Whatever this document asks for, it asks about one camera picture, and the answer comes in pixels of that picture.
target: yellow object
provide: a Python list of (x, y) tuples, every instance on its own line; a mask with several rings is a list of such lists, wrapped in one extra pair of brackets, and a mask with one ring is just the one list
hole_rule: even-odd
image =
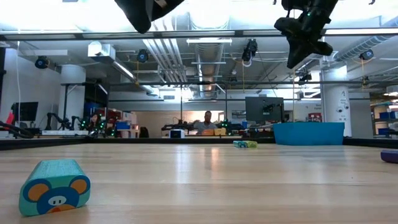
[(226, 135), (226, 129), (225, 128), (217, 128), (214, 129), (214, 135), (215, 136), (225, 136)]
[(214, 130), (213, 130), (213, 129), (206, 129), (206, 130), (203, 130), (203, 132), (201, 133), (201, 135), (203, 135), (203, 136), (213, 136), (213, 135), (214, 135)]

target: purple object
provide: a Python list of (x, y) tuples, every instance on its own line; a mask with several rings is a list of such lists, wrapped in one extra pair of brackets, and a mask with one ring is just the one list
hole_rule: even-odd
[(398, 151), (383, 150), (381, 151), (380, 156), (384, 162), (391, 162), (398, 164)]

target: man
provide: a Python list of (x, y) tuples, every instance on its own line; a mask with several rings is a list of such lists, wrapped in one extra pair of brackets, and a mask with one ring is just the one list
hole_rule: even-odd
[(197, 134), (202, 134), (202, 132), (207, 129), (217, 128), (217, 126), (213, 124), (210, 120), (211, 120), (211, 112), (206, 111), (205, 122), (200, 122), (199, 120), (193, 122), (193, 127), (198, 130)]

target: column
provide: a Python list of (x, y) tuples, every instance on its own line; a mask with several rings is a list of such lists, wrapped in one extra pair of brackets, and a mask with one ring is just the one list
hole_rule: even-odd
[[(83, 83), (86, 81), (86, 70), (78, 65), (63, 65), (61, 71), (61, 83)], [(68, 91), (73, 88), (74, 85), (70, 85)], [(65, 102), (65, 86), (61, 86), (60, 90), (60, 104), (58, 107), (58, 116), (63, 118), (63, 106)], [(72, 121), (72, 116), (83, 117), (85, 104), (85, 87), (76, 86), (69, 94), (67, 98), (67, 110), (66, 115), (69, 121)]]
[[(322, 71), (322, 81), (346, 81), (347, 66)], [(322, 111), (325, 122), (344, 122), (344, 136), (351, 137), (351, 111), (348, 86), (321, 85)]]

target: monitor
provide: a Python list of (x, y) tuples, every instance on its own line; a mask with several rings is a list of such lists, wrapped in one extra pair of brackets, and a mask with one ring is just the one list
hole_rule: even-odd
[(246, 120), (264, 123), (284, 120), (284, 99), (278, 97), (246, 97)]
[[(14, 103), (15, 105), (15, 119), (18, 120), (19, 103)], [(35, 121), (37, 114), (37, 107), (39, 102), (25, 102), (21, 103), (21, 121)]]

